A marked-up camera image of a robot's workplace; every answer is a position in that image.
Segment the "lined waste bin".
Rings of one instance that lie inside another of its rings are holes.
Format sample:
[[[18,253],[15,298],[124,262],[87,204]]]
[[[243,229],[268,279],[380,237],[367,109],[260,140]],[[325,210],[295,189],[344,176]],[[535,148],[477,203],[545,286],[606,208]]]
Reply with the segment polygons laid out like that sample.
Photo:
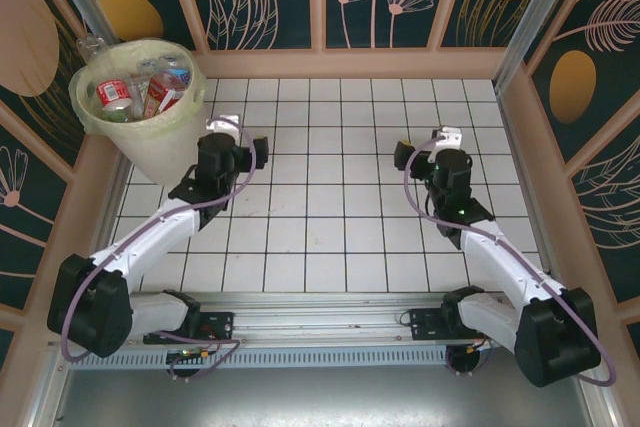
[[[161,55],[184,57],[191,70],[191,81],[176,104],[151,119],[137,122],[117,123],[102,119],[98,115],[99,101],[95,93],[101,72],[93,66],[85,66],[76,71],[68,90],[73,111],[86,133],[127,140],[146,140],[168,134],[202,113],[207,81],[194,56],[185,47],[157,38],[143,38],[110,46],[105,53],[98,55],[98,60],[130,74],[140,61]]]

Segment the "grey metal base panel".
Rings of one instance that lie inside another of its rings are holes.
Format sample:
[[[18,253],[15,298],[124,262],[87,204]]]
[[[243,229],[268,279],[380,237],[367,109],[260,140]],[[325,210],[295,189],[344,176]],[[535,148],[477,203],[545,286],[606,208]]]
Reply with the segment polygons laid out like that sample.
[[[538,389],[497,359],[443,367],[73,372],[54,427],[596,427],[572,381]]]

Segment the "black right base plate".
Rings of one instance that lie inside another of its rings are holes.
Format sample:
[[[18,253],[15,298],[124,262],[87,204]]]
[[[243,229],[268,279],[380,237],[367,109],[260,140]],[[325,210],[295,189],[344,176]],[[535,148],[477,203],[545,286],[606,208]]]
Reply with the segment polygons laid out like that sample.
[[[408,313],[414,341],[473,343],[487,339],[485,334],[464,326],[460,320],[450,320],[441,308],[416,308]]]

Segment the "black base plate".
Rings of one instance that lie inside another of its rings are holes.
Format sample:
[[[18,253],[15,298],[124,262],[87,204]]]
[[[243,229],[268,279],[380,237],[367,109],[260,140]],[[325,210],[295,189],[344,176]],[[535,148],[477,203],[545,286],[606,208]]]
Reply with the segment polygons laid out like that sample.
[[[193,318],[189,327],[187,322],[172,335],[212,342],[214,340],[230,339],[234,330],[234,314],[232,312],[202,312],[198,319]]]
[[[414,341],[473,343],[487,339],[485,334],[464,326],[460,320],[450,320],[441,308],[416,308],[408,313]]]

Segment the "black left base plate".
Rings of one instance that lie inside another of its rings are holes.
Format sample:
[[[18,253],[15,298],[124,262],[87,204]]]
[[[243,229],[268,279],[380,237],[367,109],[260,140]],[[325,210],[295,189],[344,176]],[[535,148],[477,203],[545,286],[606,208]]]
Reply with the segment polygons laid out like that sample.
[[[198,319],[193,318],[189,327],[187,322],[172,335],[212,342],[214,340],[230,339],[234,330],[234,314],[232,312],[202,312]]]

